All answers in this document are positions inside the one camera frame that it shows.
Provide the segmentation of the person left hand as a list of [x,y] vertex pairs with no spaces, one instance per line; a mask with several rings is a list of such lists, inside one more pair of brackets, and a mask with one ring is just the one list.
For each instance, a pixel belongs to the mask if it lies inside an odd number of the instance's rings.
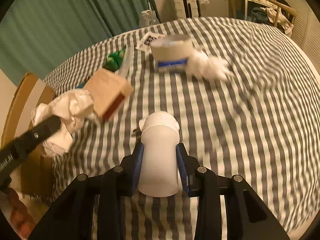
[[28,239],[35,228],[35,221],[29,214],[27,207],[19,200],[17,192],[7,187],[3,193],[11,207],[9,222],[21,239]]

